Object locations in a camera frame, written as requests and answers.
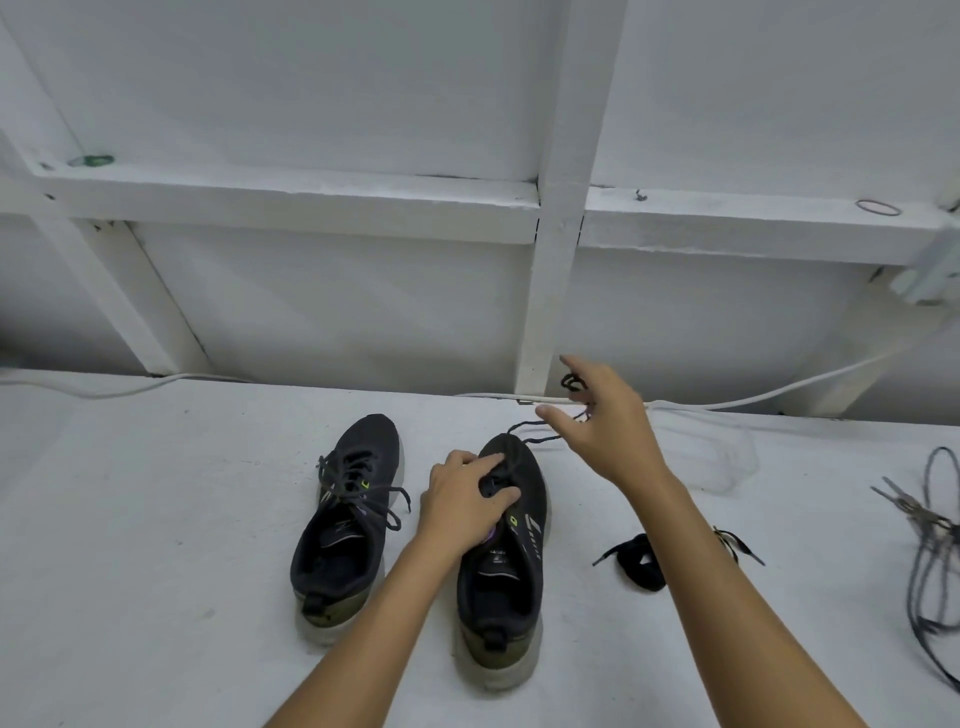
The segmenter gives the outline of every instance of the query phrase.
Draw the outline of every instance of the loose shoelace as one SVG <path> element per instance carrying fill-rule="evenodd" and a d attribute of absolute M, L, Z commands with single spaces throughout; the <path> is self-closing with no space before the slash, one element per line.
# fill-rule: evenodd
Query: loose shoelace
<path fill-rule="evenodd" d="M 737 551 L 739 551 L 745 556 L 756 559 L 762 566 L 766 566 L 760 557 L 753 553 L 736 534 L 721 530 L 716 526 L 713 527 L 713 533 L 720 539 L 720 543 L 727 548 L 730 556 L 733 557 L 733 560 L 737 564 L 740 563 L 740 557 L 737 555 Z M 645 589 L 648 592 L 659 592 L 666 586 L 666 579 L 660 570 L 657 554 L 654 553 L 653 547 L 650 546 L 650 539 L 645 533 L 634 536 L 630 541 L 617 544 L 594 561 L 592 565 L 596 566 L 614 554 L 616 554 L 616 563 L 620 565 L 620 568 L 627 574 L 627 577 L 639 586 L 640 589 Z"/>
<path fill-rule="evenodd" d="M 560 385 L 567 392 L 583 392 L 587 389 L 587 383 L 584 382 L 575 374 L 573 374 L 572 372 L 564 375 L 564 378 L 560 380 Z M 577 415 L 573 419 L 579 420 L 581 417 L 584 418 L 584 422 L 590 419 L 589 407 L 587 407 L 583 412 L 581 412 L 579 415 Z M 510 429 L 507 430 L 507 434 L 509 435 L 515 429 L 520 429 L 521 427 L 524 427 L 526 425 L 529 425 L 531 427 L 540 427 L 540 426 L 546 425 L 546 422 L 544 422 L 543 420 L 529 420 L 527 422 L 516 423 L 516 425 L 513 425 Z M 550 437 L 528 437 L 522 442 L 526 443 L 527 445 L 535 445 L 537 443 L 546 443 L 546 442 L 549 442 L 550 440 L 559 440 L 559 439 L 560 439 L 560 435 L 551 435 Z"/>
<path fill-rule="evenodd" d="M 390 506 L 383 505 L 366 498 L 368 493 L 378 493 L 386 491 L 387 493 L 400 493 L 407 501 L 407 511 L 411 511 L 409 494 L 398 486 L 393 485 L 369 485 L 363 487 L 362 482 L 365 473 L 373 472 L 373 453 L 356 452 L 345 455 L 341 462 L 345 470 L 341 473 L 335 464 L 334 452 L 327 457 L 321 457 L 317 463 L 317 470 L 320 472 L 320 481 L 327 482 L 326 488 L 334 498 L 341 503 L 356 506 L 364 515 L 371 514 L 383 519 L 387 528 L 392 531 L 400 530 L 400 518 L 391 510 Z"/>

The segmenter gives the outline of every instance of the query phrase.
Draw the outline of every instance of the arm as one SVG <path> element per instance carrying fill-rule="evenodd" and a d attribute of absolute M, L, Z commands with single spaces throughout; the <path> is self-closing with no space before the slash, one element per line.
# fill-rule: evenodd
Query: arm
<path fill-rule="evenodd" d="M 447 573 L 487 536 L 520 495 L 480 495 L 480 478 L 503 455 L 454 450 L 430 472 L 417 535 L 356 622 L 287 698 L 265 728 L 383 725 L 426 614 Z"/>
<path fill-rule="evenodd" d="M 588 390 L 579 423 L 554 407 L 537 412 L 643 521 L 677 606 L 710 703 L 724 728 L 866 728 L 797 643 L 667 468 L 646 408 L 610 367 L 562 357 Z"/>

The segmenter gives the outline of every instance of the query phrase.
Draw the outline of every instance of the hand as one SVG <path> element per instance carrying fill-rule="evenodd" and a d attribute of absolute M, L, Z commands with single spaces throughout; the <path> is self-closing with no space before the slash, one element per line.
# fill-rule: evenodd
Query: hand
<path fill-rule="evenodd" d="M 537 415 L 597 474 L 620 490 L 669 476 L 640 395 L 606 364 L 579 356 L 560 359 L 587 385 L 587 390 L 574 392 L 570 398 L 588 406 L 590 419 L 577 422 L 546 404 L 537 407 Z"/>
<path fill-rule="evenodd" d="M 442 465 L 430 470 L 430 488 L 420 497 L 417 537 L 453 559 L 482 542 L 516 503 L 520 489 L 504 488 L 493 497 L 480 495 L 480 478 L 493 470 L 503 454 L 477 458 L 455 449 Z"/>

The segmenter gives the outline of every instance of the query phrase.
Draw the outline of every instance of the bundle of wires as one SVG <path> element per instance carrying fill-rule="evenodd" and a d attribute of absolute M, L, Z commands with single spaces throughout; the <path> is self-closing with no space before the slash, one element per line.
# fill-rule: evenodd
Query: bundle of wires
<path fill-rule="evenodd" d="M 948 621 L 949 582 L 951 576 L 957 575 L 954 557 L 960 557 L 960 523 L 952 522 L 932 509 L 930 501 L 930 474 L 940 454 L 945 455 L 953 465 L 956 476 L 958 507 L 960 507 L 960 461 L 956 453 L 950 448 L 939 447 L 932 451 L 926 459 L 923 481 L 923 502 L 905 493 L 890 478 L 883 478 L 884 482 L 894 491 L 894 495 L 873 488 L 882 496 L 891 500 L 901 511 L 907 514 L 920 535 L 920 544 L 917 546 L 917 555 L 910 570 L 910 579 L 907 583 L 906 615 L 910 622 L 910 629 L 927 657 L 940 670 L 944 679 L 960 692 L 960 679 L 950 672 L 943 661 L 937 656 L 931 644 L 931 638 L 960 632 L 960 619 Z M 940 593 L 934 599 L 927 598 L 927 591 L 931 578 L 940 582 Z M 925 602 L 936 603 L 936 614 L 930 616 L 926 611 Z"/>

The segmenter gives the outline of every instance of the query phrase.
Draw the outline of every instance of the black sneaker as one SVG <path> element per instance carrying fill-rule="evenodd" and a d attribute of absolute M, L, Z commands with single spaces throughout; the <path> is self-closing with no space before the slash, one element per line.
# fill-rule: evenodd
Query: black sneaker
<path fill-rule="evenodd" d="M 537 458 L 515 435 L 497 435 L 480 456 L 495 452 L 506 456 L 480 480 L 480 492 L 490 497 L 516 485 L 521 495 L 487 540 L 460 562 L 455 654 L 467 677 L 503 691 L 526 681 L 540 656 L 549 500 Z"/>
<path fill-rule="evenodd" d="M 400 529 L 390 510 L 403 482 L 403 447 L 385 415 L 355 422 L 320 459 L 320 504 L 307 525 L 290 582 L 300 627 L 320 644 L 333 644 L 383 581 L 386 530 Z"/>

